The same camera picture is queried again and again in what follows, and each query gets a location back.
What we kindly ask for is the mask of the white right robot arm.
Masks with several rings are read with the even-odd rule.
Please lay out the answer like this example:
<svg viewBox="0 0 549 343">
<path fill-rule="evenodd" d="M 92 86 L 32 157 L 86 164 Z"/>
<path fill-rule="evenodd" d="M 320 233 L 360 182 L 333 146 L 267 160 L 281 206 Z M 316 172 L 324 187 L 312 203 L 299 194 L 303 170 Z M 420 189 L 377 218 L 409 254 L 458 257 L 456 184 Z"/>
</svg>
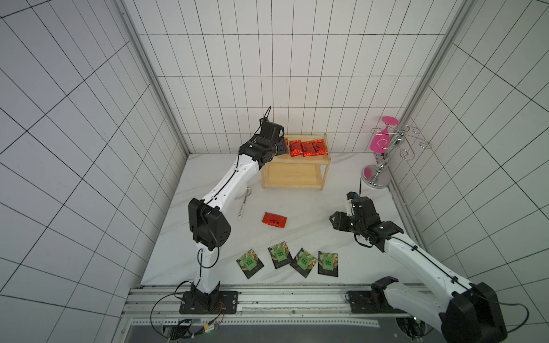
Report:
<svg viewBox="0 0 549 343">
<path fill-rule="evenodd" d="M 436 261 L 397 224 L 382 221 L 373 200 L 347 195 L 346 212 L 330 216 L 334 230 L 366 239 L 413 273 L 429 290 L 413 290 L 387 276 L 361 292 L 354 304 L 375 313 L 402 311 L 439 331 L 446 342 L 502 342 L 508 331 L 496 292 L 485 283 L 474 284 Z"/>
</svg>

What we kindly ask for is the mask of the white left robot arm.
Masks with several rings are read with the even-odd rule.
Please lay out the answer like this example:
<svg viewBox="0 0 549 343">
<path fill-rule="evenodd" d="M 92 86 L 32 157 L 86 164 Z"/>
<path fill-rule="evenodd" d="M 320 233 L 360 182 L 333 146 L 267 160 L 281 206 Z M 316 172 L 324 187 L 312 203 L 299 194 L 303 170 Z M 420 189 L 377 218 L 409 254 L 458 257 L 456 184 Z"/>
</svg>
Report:
<svg viewBox="0 0 549 343">
<path fill-rule="evenodd" d="M 227 174 L 203 198 L 190 201 L 190 231 L 197 246 L 199 272 L 190 283 L 190 290 L 182 295 L 182 314 L 213 313 L 220 309 L 222 292 L 217 264 L 221 247 L 232 231 L 224 211 L 264 165 L 286 151 L 284 127 L 261 119 L 256 133 L 239 148 Z"/>
</svg>

